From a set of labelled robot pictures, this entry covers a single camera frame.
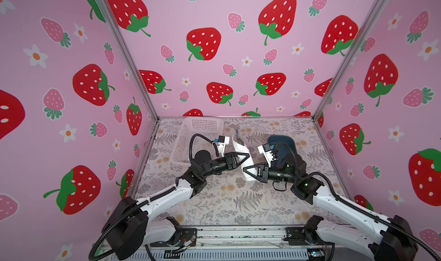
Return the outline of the white paper napkin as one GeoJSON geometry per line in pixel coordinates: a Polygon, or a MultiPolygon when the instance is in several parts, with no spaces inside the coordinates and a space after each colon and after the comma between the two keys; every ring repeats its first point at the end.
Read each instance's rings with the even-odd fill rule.
{"type": "Polygon", "coordinates": [[[253,158],[251,156],[250,150],[247,148],[247,146],[244,143],[239,144],[236,142],[236,140],[233,140],[233,147],[234,147],[235,152],[250,154],[250,158],[240,166],[240,171],[243,174],[242,167],[248,166],[248,165],[254,165],[253,158]]]}

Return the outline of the teal plastic utensil tray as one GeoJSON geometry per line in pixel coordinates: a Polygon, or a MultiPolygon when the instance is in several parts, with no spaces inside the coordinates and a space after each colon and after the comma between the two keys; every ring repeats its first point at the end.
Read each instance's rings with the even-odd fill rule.
{"type": "MultiPolygon", "coordinates": [[[[277,144],[278,142],[286,143],[293,150],[294,153],[297,153],[295,141],[291,137],[289,137],[289,136],[285,136],[285,135],[271,135],[267,139],[267,143],[271,147],[275,146],[275,144],[277,144]]],[[[285,157],[287,155],[290,155],[290,154],[291,154],[291,152],[289,151],[287,146],[285,146],[284,144],[279,144],[279,146],[277,148],[277,165],[281,166],[283,161],[284,161],[284,159],[285,159],[285,157]]]]}

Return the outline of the silver metal fork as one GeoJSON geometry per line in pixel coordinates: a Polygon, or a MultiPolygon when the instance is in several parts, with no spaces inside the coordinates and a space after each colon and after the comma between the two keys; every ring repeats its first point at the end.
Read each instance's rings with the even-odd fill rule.
{"type": "Polygon", "coordinates": [[[235,138],[236,138],[237,143],[239,143],[239,144],[243,143],[243,141],[240,138],[239,130],[235,130],[235,138]]]}

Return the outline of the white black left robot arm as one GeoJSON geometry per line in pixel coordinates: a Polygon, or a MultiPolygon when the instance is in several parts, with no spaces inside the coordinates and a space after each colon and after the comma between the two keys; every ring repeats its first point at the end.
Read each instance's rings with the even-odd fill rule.
{"type": "Polygon", "coordinates": [[[249,149],[237,142],[233,143],[235,150],[226,153],[229,142],[226,136],[210,140],[199,133],[193,135],[189,142],[188,170],[177,177],[174,184],[151,196],[121,200],[93,244],[89,260],[99,261],[111,254],[125,260],[146,243],[146,238],[160,241],[161,234],[168,234],[163,240],[170,240],[174,233],[155,227],[152,221],[176,204],[199,194],[207,185],[207,177],[235,170],[250,159],[249,149]]]}

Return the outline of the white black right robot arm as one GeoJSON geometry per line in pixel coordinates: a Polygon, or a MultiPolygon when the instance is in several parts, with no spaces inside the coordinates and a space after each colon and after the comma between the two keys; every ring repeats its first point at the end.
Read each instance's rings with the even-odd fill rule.
{"type": "Polygon", "coordinates": [[[305,236],[313,244],[318,239],[339,244],[375,261],[412,261],[420,248],[438,261],[440,256],[425,242],[413,236],[410,225],[400,216],[390,218],[338,195],[330,180],[321,172],[308,173],[306,163],[286,142],[262,145],[263,163],[242,161],[243,172],[263,183],[291,184],[290,191],[299,199],[325,209],[350,224],[333,227],[315,216],[305,225],[305,236]]]}

